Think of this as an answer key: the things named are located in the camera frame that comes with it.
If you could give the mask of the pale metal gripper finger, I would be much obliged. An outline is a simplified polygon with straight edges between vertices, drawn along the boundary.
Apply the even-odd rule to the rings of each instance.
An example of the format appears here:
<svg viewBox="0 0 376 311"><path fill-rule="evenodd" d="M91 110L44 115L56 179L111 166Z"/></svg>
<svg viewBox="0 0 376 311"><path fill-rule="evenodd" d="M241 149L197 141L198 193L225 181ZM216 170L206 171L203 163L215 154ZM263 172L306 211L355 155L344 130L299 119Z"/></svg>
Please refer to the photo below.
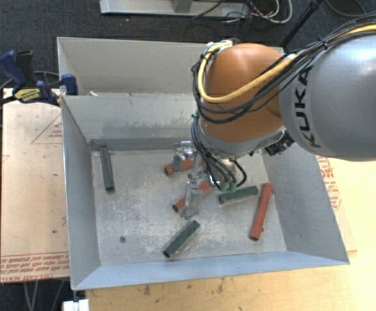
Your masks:
<svg viewBox="0 0 376 311"><path fill-rule="evenodd" d="M172 158L173 172L184 172L193 167L193 144L192 142L174 143L174 155Z"/></svg>
<svg viewBox="0 0 376 311"><path fill-rule="evenodd" d="M200 190L199 182L188 181L185 190L185 205L182 209L182 218L188 219L197 215L202 198L203 192Z"/></svg>

